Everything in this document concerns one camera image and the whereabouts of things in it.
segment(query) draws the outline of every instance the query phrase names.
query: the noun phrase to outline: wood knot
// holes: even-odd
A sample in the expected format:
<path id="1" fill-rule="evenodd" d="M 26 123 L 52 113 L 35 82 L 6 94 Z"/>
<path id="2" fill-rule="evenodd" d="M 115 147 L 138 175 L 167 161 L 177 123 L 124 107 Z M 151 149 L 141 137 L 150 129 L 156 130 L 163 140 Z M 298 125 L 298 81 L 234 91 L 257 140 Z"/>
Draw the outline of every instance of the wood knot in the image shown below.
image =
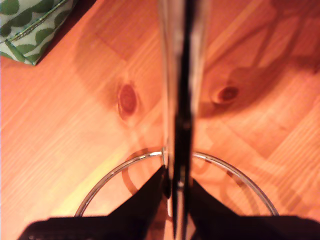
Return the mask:
<path id="1" fill-rule="evenodd" d="M 314 73 L 314 74 L 317 74 L 319 71 L 320 71 L 320 62 L 318 62 L 317 64 L 315 64 L 313 73 Z"/>
<path id="2" fill-rule="evenodd" d="M 132 85 L 124 84 L 118 94 L 118 110 L 120 116 L 130 117 L 137 109 L 137 96 Z"/>
<path id="3" fill-rule="evenodd" d="M 215 104 L 230 104 L 239 94 L 239 89 L 235 86 L 225 86 L 214 91 L 211 100 Z"/>

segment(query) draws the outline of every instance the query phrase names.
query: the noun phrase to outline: green patterned fabric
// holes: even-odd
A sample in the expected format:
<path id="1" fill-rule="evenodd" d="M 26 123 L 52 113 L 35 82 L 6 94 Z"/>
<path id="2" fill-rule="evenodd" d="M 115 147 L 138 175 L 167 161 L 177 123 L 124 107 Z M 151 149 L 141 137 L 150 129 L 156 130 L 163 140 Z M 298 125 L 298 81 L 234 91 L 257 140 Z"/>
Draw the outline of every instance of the green patterned fabric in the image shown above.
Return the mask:
<path id="1" fill-rule="evenodd" d="M 0 0 L 0 53 L 36 65 L 78 0 Z"/>

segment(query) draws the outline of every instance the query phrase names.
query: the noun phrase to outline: chrome ring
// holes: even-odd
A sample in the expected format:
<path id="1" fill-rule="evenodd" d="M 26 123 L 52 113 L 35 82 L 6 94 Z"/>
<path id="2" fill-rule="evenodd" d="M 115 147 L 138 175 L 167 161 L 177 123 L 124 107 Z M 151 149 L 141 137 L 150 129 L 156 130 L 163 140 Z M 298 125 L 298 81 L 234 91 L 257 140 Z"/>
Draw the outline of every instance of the chrome ring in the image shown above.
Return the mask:
<path id="1" fill-rule="evenodd" d="M 87 206 L 91 202 L 91 200 L 94 198 L 94 196 L 99 192 L 99 190 L 115 175 L 122 172 L 124 169 L 127 169 L 131 165 L 147 158 L 156 157 L 156 156 L 163 156 L 163 150 L 162 151 L 153 151 L 149 152 L 137 157 L 134 157 L 128 161 L 125 161 L 124 163 L 118 165 L 115 167 L 112 171 L 110 171 L 108 174 L 106 174 L 93 188 L 92 190 L 87 194 L 87 196 L 82 201 L 81 205 L 79 206 L 78 210 L 75 213 L 75 217 L 82 217 Z M 249 186 L 262 200 L 262 202 L 265 204 L 265 206 L 268 208 L 270 213 L 273 216 L 278 216 L 279 213 L 276 210 L 273 203 L 270 201 L 270 199 L 267 197 L 267 195 L 255 184 L 254 181 L 252 181 L 247 175 L 245 175 L 242 171 L 235 168 L 234 166 L 230 165 L 229 163 L 216 158 L 214 156 L 202 153 L 202 152 L 194 152 L 193 157 L 202 159 L 208 163 L 214 164 L 216 166 L 219 166 L 225 170 L 230 171 L 234 175 L 236 175 L 239 179 L 241 179 L 247 186 Z"/>

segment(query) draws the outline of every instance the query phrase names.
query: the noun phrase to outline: wood grain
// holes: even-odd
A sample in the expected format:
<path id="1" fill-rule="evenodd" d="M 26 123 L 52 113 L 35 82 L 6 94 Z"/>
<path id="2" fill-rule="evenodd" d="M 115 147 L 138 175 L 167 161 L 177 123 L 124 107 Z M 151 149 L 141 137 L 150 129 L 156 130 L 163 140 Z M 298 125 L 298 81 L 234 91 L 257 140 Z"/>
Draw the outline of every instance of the wood grain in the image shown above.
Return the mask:
<path id="1" fill-rule="evenodd" d="M 1 239 L 72 216 L 113 167 L 163 145 L 157 2 L 97 0 L 75 23 L 84 8 L 36 67 L 1 57 Z M 281 214 L 320 221 L 320 2 L 212 1 L 207 46 L 196 150 L 250 176 Z M 123 85 L 137 101 L 129 117 L 119 114 Z M 214 103 L 228 86 L 237 96 Z M 115 177 L 85 214 L 111 212 L 159 165 Z M 231 174 L 195 159 L 192 175 L 237 213 L 268 214 Z"/>

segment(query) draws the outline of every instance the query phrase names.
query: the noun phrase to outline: wooden surface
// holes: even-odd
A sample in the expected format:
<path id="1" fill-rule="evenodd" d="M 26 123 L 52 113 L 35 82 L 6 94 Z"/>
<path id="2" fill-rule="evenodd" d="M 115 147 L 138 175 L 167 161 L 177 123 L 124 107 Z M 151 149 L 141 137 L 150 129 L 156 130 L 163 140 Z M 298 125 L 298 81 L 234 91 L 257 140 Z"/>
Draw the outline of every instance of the wooden surface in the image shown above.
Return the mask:
<path id="1" fill-rule="evenodd" d="M 156 1 L 97 0 L 81 17 L 89 6 L 79 1 L 36 67 L 1 57 L 1 239 L 74 215 L 113 167 L 163 145 Z M 210 18 L 196 150 L 250 176 L 281 214 L 320 221 L 320 2 L 216 0 Z M 123 85 L 134 90 L 127 115 Z M 159 165 L 115 177 L 85 214 L 109 213 Z M 237 213 L 268 213 L 231 174 L 194 160 L 192 175 Z"/>

